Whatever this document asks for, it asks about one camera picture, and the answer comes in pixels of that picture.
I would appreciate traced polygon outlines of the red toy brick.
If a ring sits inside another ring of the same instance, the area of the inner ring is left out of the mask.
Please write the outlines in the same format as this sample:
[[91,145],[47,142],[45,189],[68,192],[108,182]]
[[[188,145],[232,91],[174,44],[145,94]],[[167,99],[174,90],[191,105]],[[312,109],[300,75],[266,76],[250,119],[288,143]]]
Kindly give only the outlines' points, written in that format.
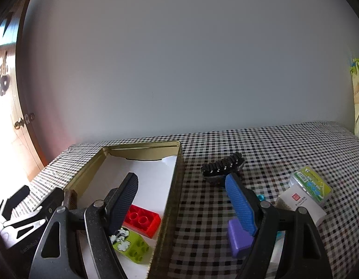
[[136,205],[130,205],[123,225],[152,239],[161,225],[161,218],[158,213]]

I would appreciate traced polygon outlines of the lime green toy brick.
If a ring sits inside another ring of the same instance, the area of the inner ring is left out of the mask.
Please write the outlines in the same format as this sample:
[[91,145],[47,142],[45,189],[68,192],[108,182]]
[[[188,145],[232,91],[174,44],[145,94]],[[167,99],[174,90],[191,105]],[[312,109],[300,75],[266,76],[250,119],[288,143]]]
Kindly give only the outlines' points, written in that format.
[[121,227],[111,235],[110,241],[115,251],[137,264],[143,262],[150,250],[150,246],[140,234],[126,227]]

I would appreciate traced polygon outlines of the clear box green label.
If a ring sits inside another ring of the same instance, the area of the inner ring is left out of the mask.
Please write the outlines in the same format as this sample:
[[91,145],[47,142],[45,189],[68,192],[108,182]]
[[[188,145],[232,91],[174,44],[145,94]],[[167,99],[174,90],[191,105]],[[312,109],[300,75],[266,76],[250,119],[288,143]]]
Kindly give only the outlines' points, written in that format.
[[321,207],[333,195],[333,189],[310,166],[304,166],[290,175],[289,186],[293,185],[298,185]]

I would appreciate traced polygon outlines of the teal toy brick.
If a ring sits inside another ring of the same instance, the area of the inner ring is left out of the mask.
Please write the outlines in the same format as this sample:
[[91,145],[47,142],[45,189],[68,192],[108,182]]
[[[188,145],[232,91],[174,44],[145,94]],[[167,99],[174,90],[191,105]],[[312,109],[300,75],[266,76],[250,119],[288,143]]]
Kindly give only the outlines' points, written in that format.
[[[260,202],[265,201],[265,196],[264,195],[259,194],[259,195],[257,195],[257,197],[258,197]],[[282,239],[283,235],[284,235],[283,231],[278,231],[276,241],[278,242],[280,239]]]

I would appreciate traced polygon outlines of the gold metal tin box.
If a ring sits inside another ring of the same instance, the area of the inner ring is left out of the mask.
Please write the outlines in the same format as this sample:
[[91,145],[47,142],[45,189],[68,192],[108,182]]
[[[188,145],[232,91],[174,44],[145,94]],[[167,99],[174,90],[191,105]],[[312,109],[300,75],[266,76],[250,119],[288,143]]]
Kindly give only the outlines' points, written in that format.
[[136,144],[81,144],[70,147],[65,156],[71,161],[72,177],[67,184],[81,199],[89,183],[108,155],[134,161],[159,161],[176,156],[174,174],[164,210],[163,225],[151,258],[147,278],[166,278],[173,252],[181,187],[183,182],[183,157],[178,141],[143,142]]

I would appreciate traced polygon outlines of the purple toy block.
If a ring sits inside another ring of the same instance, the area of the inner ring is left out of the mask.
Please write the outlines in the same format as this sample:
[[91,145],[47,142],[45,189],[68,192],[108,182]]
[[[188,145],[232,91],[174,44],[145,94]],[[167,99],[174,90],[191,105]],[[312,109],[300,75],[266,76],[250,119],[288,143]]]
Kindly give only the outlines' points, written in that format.
[[227,237],[233,258],[242,259],[250,252],[254,238],[245,231],[238,219],[231,219],[227,226]]

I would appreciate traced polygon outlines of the black hair claw clip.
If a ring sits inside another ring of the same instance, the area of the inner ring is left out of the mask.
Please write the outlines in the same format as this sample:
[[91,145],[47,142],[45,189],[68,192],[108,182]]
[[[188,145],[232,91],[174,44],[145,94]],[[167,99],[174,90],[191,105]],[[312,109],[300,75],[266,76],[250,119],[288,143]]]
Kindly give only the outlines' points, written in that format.
[[223,188],[228,174],[237,173],[244,167],[246,159],[239,152],[222,159],[202,164],[200,170],[203,179],[211,186]]

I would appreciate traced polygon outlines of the white small carton box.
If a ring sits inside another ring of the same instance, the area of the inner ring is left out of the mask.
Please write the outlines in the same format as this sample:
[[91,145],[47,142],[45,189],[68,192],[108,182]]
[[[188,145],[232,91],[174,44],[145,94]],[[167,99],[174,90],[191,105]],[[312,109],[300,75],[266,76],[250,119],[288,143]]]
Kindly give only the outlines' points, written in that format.
[[276,201],[277,208],[295,211],[299,207],[308,210],[316,227],[323,223],[327,213],[298,185],[293,185],[281,193]]

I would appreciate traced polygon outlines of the wooden door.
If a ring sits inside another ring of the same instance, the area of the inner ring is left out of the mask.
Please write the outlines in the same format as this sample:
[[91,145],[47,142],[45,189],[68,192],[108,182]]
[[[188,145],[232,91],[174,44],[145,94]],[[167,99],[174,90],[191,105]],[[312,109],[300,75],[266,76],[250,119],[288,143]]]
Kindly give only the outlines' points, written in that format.
[[22,73],[18,69],[20,44],[30,0],[18,0],[0,26],[0,66],[7,51],[10,86],[0,96],[0,179],[28,183],[45,165],[45,157],[33,134],[32,123],[15,130],[13,125],[30,113],[21,93]]

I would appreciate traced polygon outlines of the brass door knob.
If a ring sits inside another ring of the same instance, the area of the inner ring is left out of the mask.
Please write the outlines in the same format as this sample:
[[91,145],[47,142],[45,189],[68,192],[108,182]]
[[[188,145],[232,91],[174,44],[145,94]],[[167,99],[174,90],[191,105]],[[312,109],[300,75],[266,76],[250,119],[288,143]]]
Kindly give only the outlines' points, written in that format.
[[19,130],[20,128],[32,123],[35,119],[35,114],[34,113],[27,113],[24,115],[24,118],[19,118],[19,120],[17,120],[13,127],[15,130]]

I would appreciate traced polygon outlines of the black dark door ornament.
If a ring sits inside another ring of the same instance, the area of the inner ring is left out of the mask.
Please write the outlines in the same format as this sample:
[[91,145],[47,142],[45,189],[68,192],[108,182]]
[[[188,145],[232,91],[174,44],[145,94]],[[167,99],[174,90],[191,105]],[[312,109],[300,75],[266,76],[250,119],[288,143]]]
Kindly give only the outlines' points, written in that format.
[[7,51],[3,54],[3,61],[0,66],[0,96],[4,96],[10,86],[10,75],[8,66],[6,64]]

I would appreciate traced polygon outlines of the green patterned hanging cloth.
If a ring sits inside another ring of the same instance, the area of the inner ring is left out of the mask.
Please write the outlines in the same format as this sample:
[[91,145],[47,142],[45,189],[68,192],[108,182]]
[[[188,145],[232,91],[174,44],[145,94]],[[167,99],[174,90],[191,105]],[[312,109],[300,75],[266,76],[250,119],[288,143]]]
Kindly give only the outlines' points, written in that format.
[[359,138],[359,58],[352,60],[350,74],[353,85],[353,100],[355,108],[354,134],[357,138]]

